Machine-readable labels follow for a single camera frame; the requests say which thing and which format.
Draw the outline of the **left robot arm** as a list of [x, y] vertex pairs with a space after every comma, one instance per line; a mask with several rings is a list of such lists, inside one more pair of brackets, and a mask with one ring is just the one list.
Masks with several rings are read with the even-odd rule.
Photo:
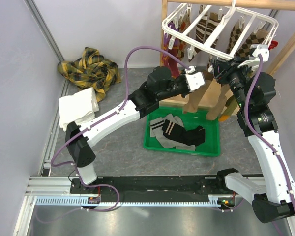
[[173, 78], [169, 68], [158, 66], [137, 90], [114, 109], [89, 121], [85, 127], [74, 121], [69, 123], [65, 145], [83, 190], [94, 193], [98, 188], [94, 167], [96, 155], [92, 147], [115, 130], [154, 112], [159, 108], [160, 101], [176, 95], [188, 95], [191, 92], [189, 78], [190, 74], [185, 70]]

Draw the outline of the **black sock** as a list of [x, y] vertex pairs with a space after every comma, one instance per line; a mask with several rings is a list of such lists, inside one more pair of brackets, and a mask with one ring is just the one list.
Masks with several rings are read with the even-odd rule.
[[168, 119], [164, 121], [162, 131], [166, 138], [188, 146], [198, 146], [206, 140], [206, 131], [202, 126], [186, 130], [184, 127], [169, 121]]

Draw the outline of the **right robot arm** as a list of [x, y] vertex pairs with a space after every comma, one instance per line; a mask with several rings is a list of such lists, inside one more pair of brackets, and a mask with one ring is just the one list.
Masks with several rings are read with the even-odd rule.
[[295, 215], [295, 182], [287, 167], [278, 132], [278, 125], [268, 104], [276, 96], [275, 79], [261, 70], [253, 77], [252, 69], [241, 66], [243, 59], [211, 60], [218, 83], [229, 85], [239, 105], [237, 121], [257, 156], [265, 186], [260, 187], [231, 168], [218, 172], [216, 190], [230, 190], [241, 195], [253, 208], [262, 223]]

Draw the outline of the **tan sock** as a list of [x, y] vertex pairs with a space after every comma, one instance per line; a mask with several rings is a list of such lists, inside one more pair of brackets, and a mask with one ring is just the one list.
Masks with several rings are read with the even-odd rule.
[[220, 84], [220, 83], [217, 83], [217, 84], [220, 86], [220, 90], [219, 90], [220, 93], [219, 93], [216, 105], [210, 108], [209, 112], [206, 115], [207, 120], [217, 119], [221, 115], [227, 102], [226, 95], [227, 95], [227, 92], [230, 90], [230, 86], [228, 84]]
[[183, 106], [182, 112], [186, 113], [195, 113], [198, 110], [198, 105], [209, 88], [211, 82], [213, 81], [213, 75], [207, 70], [203, 70], [204, 78], [206, 80], [205, 84], [201, 86], [196, 91], [189, 94], [188, 102]]

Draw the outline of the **white clip hanger rack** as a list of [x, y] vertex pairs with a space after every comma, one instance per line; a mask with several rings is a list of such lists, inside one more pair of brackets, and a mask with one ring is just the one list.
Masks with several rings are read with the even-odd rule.
[[[207, 17], [209, 20], [209, 11], [212, 8], [213, 5], [218, 5], [224, 8], [228, 8], [227, 13], [223, 16], [221, 13], [218, 13], [218, 24], [208, 37], [208, 39], [205, 39], [203, 43], [192, 39], [189, 37], [189, 33], [193, 28], [197, 26], [197, 24], [203, 19], [203, 17]], [[169, 14], [163, 21], [162, 21], [162, 30], [169, 35], [171, 38], [169, 40], [169, 49], [172, 49], [174, 46], [174, 42], [178, 39], [182, 42], [185, 42], [188, 44], [190, 47], [187, 49], [187, 57], [188, 59], [192, 59], [194, 57], [194, 52], [196, 49], [206, 52], [212, 56], [225, 59], [225, 60], [230, 60], [234, 57], [235, 53], [238, 51], [239, 46], [241, 43], [244, 41], [246, 34], [250, 30], [250, 28], [253, 26], [253, 22], [258, 19], [260, 20], [260, 24], [258, 25], [257, 28], [253, 31], [253, 33], [257, 33], [258, 30], [260, 30], [265, 23], [268, 23], [271, 25], [271, 29], [269, 30], [267, 36], [265, 39], [262, 41], [263, 45], [267, 45], [268, 47], [271, 45], [271, 42], [275, 36], [275, 33], [279, 27], [278, 21], [270, 16], [263, 15], [261, 13], [247, 10], [245, 8], [239, 7], [239, 1], [233, 0], [231, 1], [230, 6], [226, 6], [225, 3], [214, 3], [212, 0], [209, 1], [209, 4], [204, 7], [202, 12], [198, 15], [198, 17], [190, 23], [190, 25], [184, 29], [182, 32], [179, 32], [179, 30], [172, 29], [169, 26], [170, 22], [173, 22], [174, 25], [177, 27], [178, 26], [178, 18], [177, 14], [179, 14], [183, 9], [186, 9], [186, 14], [189, 13], [191, 10], [191, 4], [187, 3], [187, 1], [182, 1], [181, 4], [171, 13]], [[215, 48], [212, 47], [214, 42], [219, 38], [220, 34], [222, 33], [223, 29], [225, 26], [228, 24], [229, 20], [231, 17], [236, 13], [241, 13], [242, 17], [249, 16], [250, 20], [249, 22], [245, 25], [243, 28], [243, 31], [239, 38], [236, 40], [236, 43], [234, 44], [232, 50], [229, 53], [224, 53], [221, 52]]]

